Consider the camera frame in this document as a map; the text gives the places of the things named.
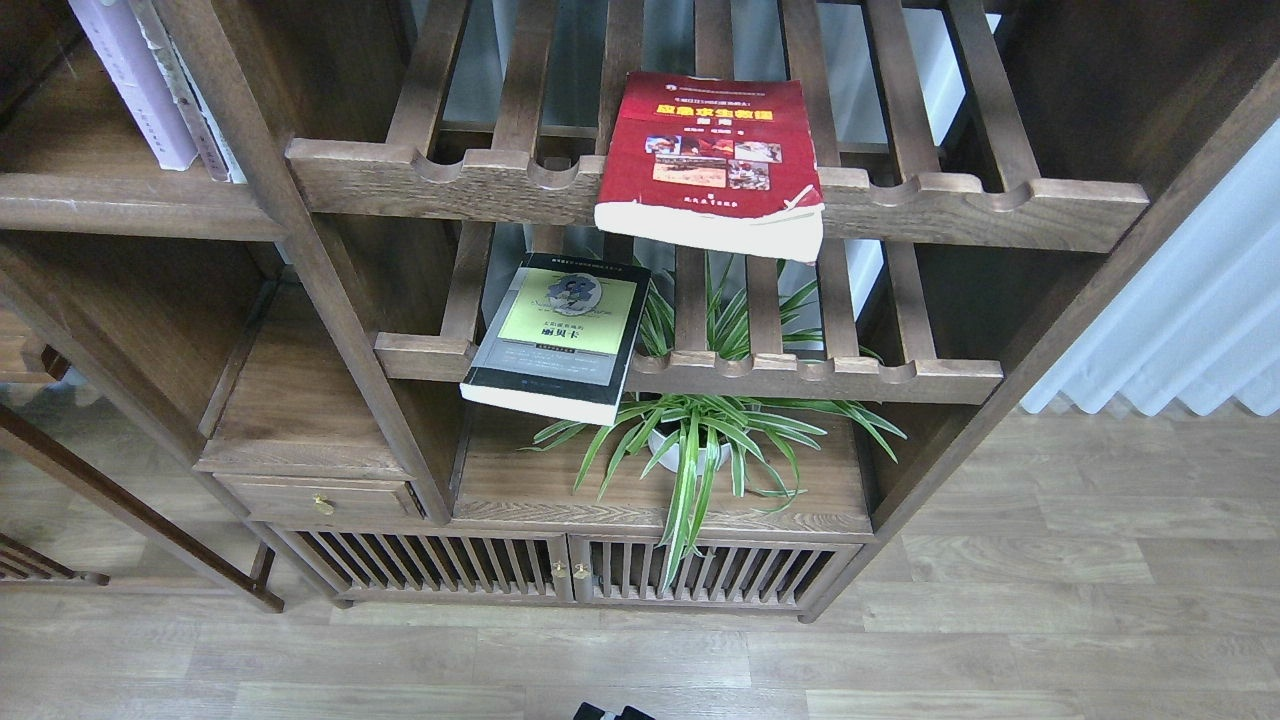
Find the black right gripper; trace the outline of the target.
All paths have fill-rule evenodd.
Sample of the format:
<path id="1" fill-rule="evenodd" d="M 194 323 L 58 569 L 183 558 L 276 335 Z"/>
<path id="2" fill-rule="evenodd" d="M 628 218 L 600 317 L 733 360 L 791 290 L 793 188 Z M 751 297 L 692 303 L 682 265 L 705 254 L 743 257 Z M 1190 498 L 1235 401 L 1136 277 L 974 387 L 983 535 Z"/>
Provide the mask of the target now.
<path id="1" fill-rule="evenodd" d="M 596 707 L 589 702 L 581 702 L 576 708 L 573 720 L 616 720 L 617 715 L 612 711 Z M 650 714 L 641 711 L 634 706 L 625 706 L 618 714 L 618 720 L 655 720 Z"/>

